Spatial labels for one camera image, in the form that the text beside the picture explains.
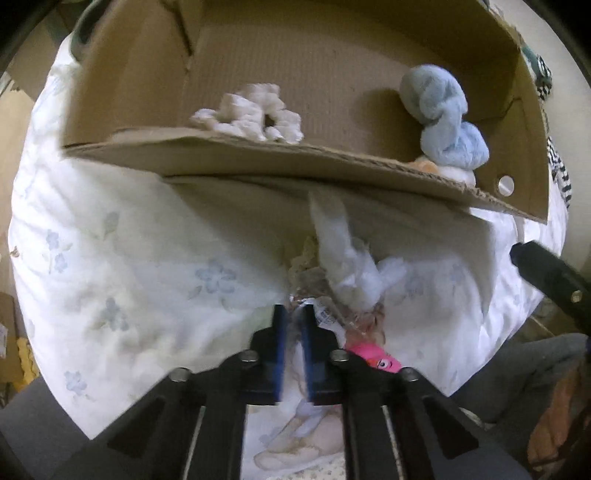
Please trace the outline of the white soft cloth strip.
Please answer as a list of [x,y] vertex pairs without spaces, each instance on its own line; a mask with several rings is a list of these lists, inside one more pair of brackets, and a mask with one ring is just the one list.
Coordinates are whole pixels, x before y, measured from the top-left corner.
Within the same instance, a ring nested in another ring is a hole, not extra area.
[[318,240],[318,262],[335,299],[356,313],[373,310],[407,274],[405,261],[393,256],[375,261],[367,243],[352,234],[339,197],[313,190],[308,199]]

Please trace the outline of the black white striped fabric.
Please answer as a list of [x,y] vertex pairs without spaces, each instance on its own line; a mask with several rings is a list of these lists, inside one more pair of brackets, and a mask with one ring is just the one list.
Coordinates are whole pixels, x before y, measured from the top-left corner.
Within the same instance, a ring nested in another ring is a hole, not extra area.
[[537,96],[541,105],[547,137],[547,158],[552,180],[560,191],[566,209],[569,209],[573,194],[571,179],[568,169],[559,155],[550,135],[549,120],[545,111],[545,103],[551,96],[553,89],[552,72],[544,59],[535,53],[529,45],[523,44],[521,47],[521,52],[524,60],[527,63],[528,70],[536,87]]

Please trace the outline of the white floral duvet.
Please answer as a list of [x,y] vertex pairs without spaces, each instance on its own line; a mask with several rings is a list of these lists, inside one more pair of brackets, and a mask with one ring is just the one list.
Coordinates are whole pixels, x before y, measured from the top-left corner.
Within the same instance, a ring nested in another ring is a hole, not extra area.
[[512,265],[518,242],[560,253],[557,187],[540,224],[426,197],[297,179],[158,176],[66,157],[58,142],[79,72],[63,42],[34,105],[8,245],[40,372],[74,423],[100,433],[167,372],[217,366],[270,323],[310,265],[311,198],[401,279],[374,335],[445,394],[476,374],[542,296]]

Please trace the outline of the clear plastic wrapper with label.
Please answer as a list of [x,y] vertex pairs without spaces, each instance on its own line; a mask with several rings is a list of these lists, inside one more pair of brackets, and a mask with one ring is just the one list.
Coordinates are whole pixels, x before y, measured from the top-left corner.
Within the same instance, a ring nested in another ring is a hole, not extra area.
[[301,254],[290,260],[288,279],[290,304],[314,306],[318,326],[334,332],[339,345],[345,348],[363,343],[385,346],[384,305],[378,303],[370,312],[356,313],[339,302],[318,261],[318,240],[314,236],[308,236]]

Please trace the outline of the brown cardboard box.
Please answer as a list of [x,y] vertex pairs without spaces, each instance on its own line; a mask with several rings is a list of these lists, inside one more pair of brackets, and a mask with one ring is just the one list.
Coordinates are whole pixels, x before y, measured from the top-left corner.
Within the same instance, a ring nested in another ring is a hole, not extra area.
[[[467,96],[490,151],[475,187],[411,167],[421,127],[398,90],[421,64],[450,71]],[[249,83],[280,87],[301,144],[190,127]],[[480,1],[115,1],[83,57],[61,145],[164,177],[327,179],[548,215],[537,91],[517,31]]]

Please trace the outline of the pink rubber duck toy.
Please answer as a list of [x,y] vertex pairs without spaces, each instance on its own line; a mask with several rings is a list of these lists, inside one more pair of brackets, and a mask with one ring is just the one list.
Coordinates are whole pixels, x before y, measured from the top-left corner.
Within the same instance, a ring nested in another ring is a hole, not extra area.
[[370,367],[375,369],[398,373],[402,368],[401,363],[396,358],[375,343],[358,342],[356,344],[348,344],[346,345],[346,350],[363,358]]

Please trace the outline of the beige tube-shaped soft object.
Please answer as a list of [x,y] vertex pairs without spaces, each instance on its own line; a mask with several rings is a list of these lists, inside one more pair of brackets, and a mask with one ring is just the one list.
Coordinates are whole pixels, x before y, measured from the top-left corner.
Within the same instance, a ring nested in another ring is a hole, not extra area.
[[434,175],[440,174],[440,170],[439,170],[438,165],[436,163],[434,163],[433,161],[431,161],[426,156],[420,156],[416,160],[414,160],[412,162],[408,162],[407,166],[409,168],[414,168],[418,171],[428,173],[428,174],[434,174]]

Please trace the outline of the light blue fluffy sock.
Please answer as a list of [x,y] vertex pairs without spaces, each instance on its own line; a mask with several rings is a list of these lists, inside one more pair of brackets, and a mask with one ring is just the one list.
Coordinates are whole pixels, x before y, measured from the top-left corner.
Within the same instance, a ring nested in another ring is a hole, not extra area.
[[431,64],[407,72],[399,90],[407,112],[422,126],[421,156],[439,167],[438,176],[476,185],[475,171],[490,158],[480,130],[464,120],[468,101],[456,78]]

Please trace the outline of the yellow egg tray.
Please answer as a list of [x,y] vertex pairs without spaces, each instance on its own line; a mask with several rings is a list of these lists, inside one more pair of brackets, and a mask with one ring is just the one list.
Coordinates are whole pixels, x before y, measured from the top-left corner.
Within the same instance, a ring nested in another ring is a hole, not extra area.
[[40,371],[36,363],[29,340],[24,337],[19,337],[17,339],[17,348],[21,369],[23,371],[22,384],[29,385],[35,379],[40,377]]

